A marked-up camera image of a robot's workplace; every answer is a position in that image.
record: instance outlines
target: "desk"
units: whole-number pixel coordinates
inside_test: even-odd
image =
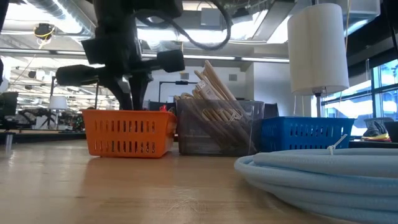
[[[30,142],[49,142],[49,141],[67,141],[86,139],[84,132],[61,132],[53,130],[10,130],[16,133],[13,143],[30,143]]]
[[[236,158],[88,155],[85,141],[14,146],[0,158],[1,223],[348,223],[293,208],[248,185]]]
[[[372,141],[350,141],[350,148],[383,148],[383,149],[397,149],[396,142],[372,142]]]

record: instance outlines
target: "window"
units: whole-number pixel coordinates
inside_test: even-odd
[[[367,130],[365,119],[373,118],[373,101],[370,95],[326,104],[323,108],[327,118],[355,118],[351,131],[353,136],[362,136]]]
[[[398,83],[398,60],[373,68],[374,86],[376,88]]]
[[[398,60],[371,70],[372,80],[352,86],[341,93],[324,97],[323,116],[355,118],[352,136],[362,136],[367,130],[366,119],[388,117],[398,120]]]

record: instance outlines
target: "wall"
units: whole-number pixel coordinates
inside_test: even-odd
[[[287,63],[254,63],[254,99],[277,103],[280,116],[294,115],[295,97],[290,87],[290,67]],[[311,97],[297,97],[296,115],[311,116]]]
[[[188,82],[199,82],[200,79],[194,74],[194,71],[203,71],[202,67],[187,67],[184,72],[189,73]],[[231,93],[238,98],[246,97],[246,81],[245,73],[241,72],[239,68],[215,68],[220,80],[231,90]],[[229,74],[237,74],[238,80],[236,82],[229,81]],[[167,73],[165,71],[154,71],[152,73],[154,81],[148,84],[144,100],[158,101],[159,99],[159,82],[175,82],[180,81],[180,72]],[[160,101],[166,102],[170,96],[181,95],[182,93],[192,94],[195,84],[176,85],[173,83],[163,83],[160,91]]]
[[[246,71],[246,99],[254,100],[254,63]]]

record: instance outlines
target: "orange plastic basket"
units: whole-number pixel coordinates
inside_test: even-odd
[[[83,110],[83,119],[89,153],[103,157],[162,157],[177,125],[162,111]]]

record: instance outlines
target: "blue plastic basket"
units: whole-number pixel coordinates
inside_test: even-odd
[[[278,117],[262,121],[262,152],[291,149],[326,149],[344,134],[336,147],[347,148],[355,119]]]

